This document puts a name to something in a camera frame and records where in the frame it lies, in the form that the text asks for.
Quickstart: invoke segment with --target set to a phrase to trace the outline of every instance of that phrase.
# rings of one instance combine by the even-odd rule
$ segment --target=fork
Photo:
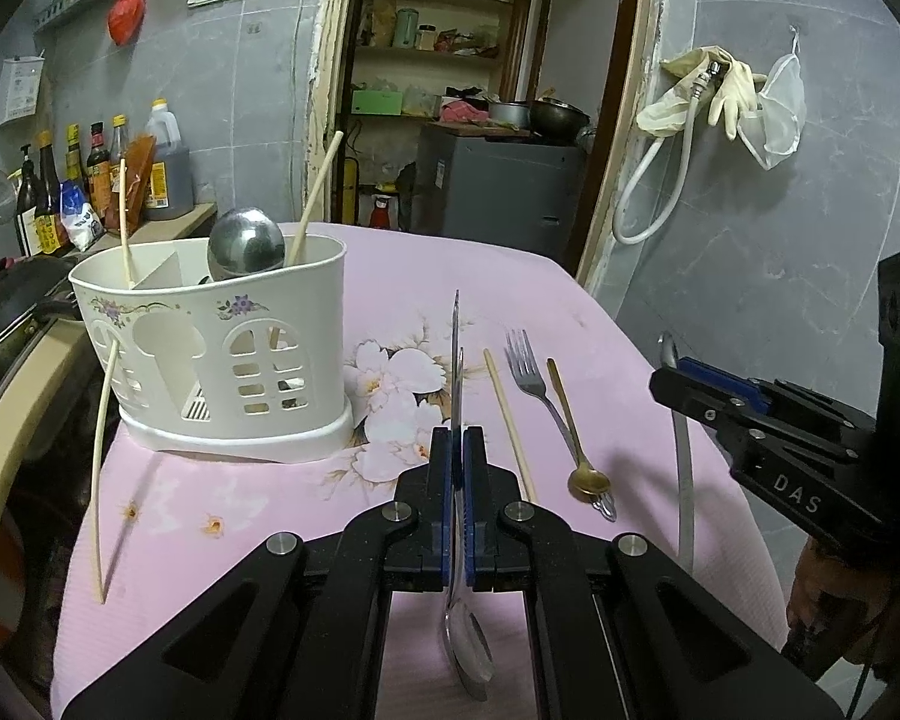
[[[519,386],[521,391],[532,395],[547,407],[550,415],[554,418],[554,422],[557,423],[560,435],[570,450],[570,457],[576,463],[577,452],[574,448],[570,431],[563,422],[563,417],[560,416],[553,401],[547,397],[547,385],[543,381],[543,376],[540,375],[540,368],[536,364],[535,357],[533,357],[533,348],[530,347],[530,338],[527,336],[526,330],[508,330],[506,332],[506,364],[509,365],[509,369],[514,375],[516,386]],[[591,498],[590,504],[602,514],[604,519],[610,522],[617,521],[616,504],[609,490]]]

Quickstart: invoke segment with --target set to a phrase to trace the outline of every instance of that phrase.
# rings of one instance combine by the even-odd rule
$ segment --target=green box
[[[376,116],[399,116],[403,108],[403,92],[375,92],[358,89],[353,93],[351,113],[368,113]]]

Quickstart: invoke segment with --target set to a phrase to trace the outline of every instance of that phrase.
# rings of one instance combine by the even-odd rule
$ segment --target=pink tablecloth
[[[195,461],[154,453],[120,432],[101,481],[101,547],[110,575],[93,599],[86,522],[70,564],[53,678],[53,715],[276,531],[316,538],[392,498],[399,473],[425,461],[442,419],[454,291],[466,353],[463,420],[484,426],[490,462],[516,471],[482,360],[490,348],[527,450],[539,502],[577,531],[645,533],[677,545],[674,438],[650,398],[650,366],[607,314],[554,263],[522,252],[314,225],[346,241],[344,357],[361,445],[315,463]],[[538,359],[554,357],[583,447],[614,485],[620,518],[606,522],[570,497],[571,460],[548,413],[516,388],[504,331],[527,328]],[[695,576],[762,637],[786,635],[783,595],[743,493],[703,430],[691,425],[697,500]],[[386,641],[379,716],[535,717],[522,599],[472,602],[497,664],[490,700],[456,684],[437,639],[442,597],[399,595]]]

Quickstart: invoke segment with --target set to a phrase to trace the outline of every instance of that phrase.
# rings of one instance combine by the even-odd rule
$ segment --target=shower hose
[[[643,159],[640,160],[640,164],[637,165],[634,174],[631,175],[631,179],[626,182],[624,191],[621,192],[620,199],[617,200],[617,207],[613,210],[613,223],[611,225],[613,237],[615,237],[620,244],[629,247],[630,245],[644,242],[653,233],[658,231],[660,227],[663,227],[668,218],[670,218],[670,215],[674,213],[674,208],[677,207],[677,201],[680,199],[680,193],[683,191],[683,182],[687,177],[687,166],[690,164],[690,148],[693,145],[693,123],[694,119],[697,117],[698,107],[700,107],[700,98],[697,95],[693,95],[693,97],[690,98],[690,107],[687,108],[687,122],[683,129],[683,145],[680,149],[680,169],[677,172],[677,182],[674,183],[674,189],[670,192],[670,198],[667,200],[667,204],[663,207],[663,210],[658,217],[655,218],[645,230],[636,233],[636,235],[624,235],[623,233],[626,206],[629,205],[629,199],[631,198],[631,194],[634,193],[637,182],[643,177],[644,173],[647,171],[647,167],[650,167],[650,162],[653,162],[653,158],[659,153],[660,146],[663,146],[663,141],[666,140],[665,138],[656,138],[653,140],[653,143],[650,144],[650,148],[647,149],[647,153],[644,154]]]

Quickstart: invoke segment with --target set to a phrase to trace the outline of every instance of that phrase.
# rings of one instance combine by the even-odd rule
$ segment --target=gold spoon
[[[577,425],[574,424],[573,415],[570,413],[570,401],[567,400],[567,393],[563,391],[563,383],[560,381],[557,363],[552,357],[547,359],[547,370],[550,372],[550,379],[553,381],[557,397],[560,399],[563,415],[567,418],[567,429],[570,431],[576,455],[574,459],[577,461],[577,467],[570,474],[570,487],[587,495],[602,495],[610,489],[610,479],[607,479],[607,476],[594,469],[590,461],[586,459],[586,455],[583,454],[580,436],[577,434]]]

